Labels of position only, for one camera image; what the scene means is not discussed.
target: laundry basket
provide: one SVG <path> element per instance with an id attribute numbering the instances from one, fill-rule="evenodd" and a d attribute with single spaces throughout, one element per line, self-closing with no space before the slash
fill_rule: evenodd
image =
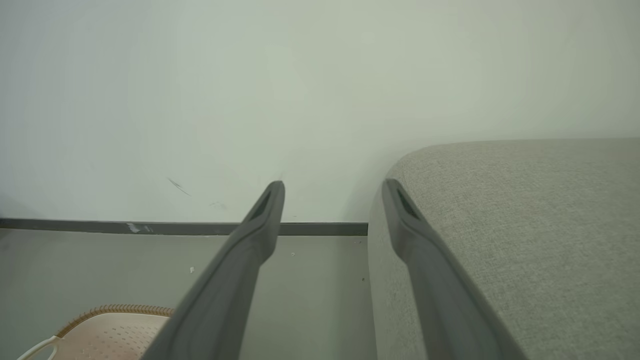
<path id="1" fill-rule="evenodd" d="M 18 360 L 29 360 L 47 347 L 53 347 L 49 360 L 138 360 L 172 314 L 168 307 L 96 307 Z"/>

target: floor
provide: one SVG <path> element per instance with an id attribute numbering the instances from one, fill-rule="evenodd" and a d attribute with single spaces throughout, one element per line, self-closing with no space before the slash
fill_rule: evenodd
<path id="1" fill-rule="evenodd" d="M 1 358 L 96 306 L 175 307 L 225 238 L 0 229 Z M 240 359 L 376 359 L 368 275 L 366 237 L 281 236 Z"/>

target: gray fabric sofa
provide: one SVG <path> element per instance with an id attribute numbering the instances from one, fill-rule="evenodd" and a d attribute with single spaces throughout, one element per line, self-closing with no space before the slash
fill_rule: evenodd
<path id="1" fill-rule="evenodd" d="M 437 145 L 400 181 L 531 359 L 640 358 L 640 139 Z M 378 359 L 426 359 L 380 192 L 369 221 Z"/>

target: gray baseboard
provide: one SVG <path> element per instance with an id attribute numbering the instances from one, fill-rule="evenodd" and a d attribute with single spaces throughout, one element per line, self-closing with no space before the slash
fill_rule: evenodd
<path id="1" fill-rule="evenodd" d="M 229 235 L 237 223 L 187 222 L 103 222 L 37 219 L 0 219 L 0 228 L 81 231 L 106 234 L 154 235 Z M 286 222 L 280 225 L 280 235 L 297 236 L 366 236 L 365 222 Z"/>

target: white wall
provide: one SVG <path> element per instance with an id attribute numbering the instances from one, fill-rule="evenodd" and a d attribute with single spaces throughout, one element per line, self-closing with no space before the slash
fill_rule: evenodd
<path id="1" fill-rule="evenodd" d="M 366 221 L 395 160 L 640 136 L 637 0 L 4 0 L 0 217 Z M 179 183 L 185 192 L 169 179 Z"/>

